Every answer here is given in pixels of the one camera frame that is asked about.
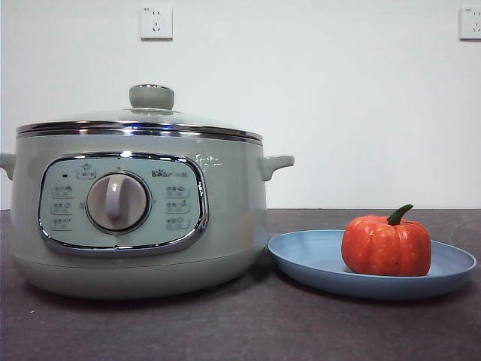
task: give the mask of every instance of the gray countertop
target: gray countertop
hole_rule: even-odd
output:
[[[363,210],[269,210],[270,235],[342,229]],[[412,210],[436,241],[481,260],[481,210]],[[445,296],[352,299],[280,273],[264,252],[243,276],[163,299],[93,301],[27,284],[11,265],[2,211],[1,360],[481,359],[481,267]]]

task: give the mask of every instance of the green stem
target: green stem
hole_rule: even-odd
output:
[[[388,218],[388,223],[391,226],[397,226],[399,223],[401,223],[401,218],[408,212],[413,205],[403,205],[401,208],[399,208],[397,211],[395,211],[391,216]]]

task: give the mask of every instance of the glass lid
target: glass lid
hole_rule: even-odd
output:
[[[36,123],[17,129],[18,137],[62,134],[176,135],[246,140],[262,144],[262,136],[211,120],[173,111],[174,91],[143,84],[130,88],[132,108],[79,114],[56,122]]]

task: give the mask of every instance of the orange pumpkin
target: orange pumpkin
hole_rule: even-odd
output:
[[[354,272],[366,275],[423,276],[431,267],[431,237],[418,222],[401,220],[412,205],[390,217],[365,216],[349,223],[342,257]]]

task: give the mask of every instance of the wall outlet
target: wall outlet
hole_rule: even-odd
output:
[[[172,6],[144,6],[141,9],[142,40],[172,40]]]
[[[462,8],[459,11],[459,38],[481,40],[481,8]]]

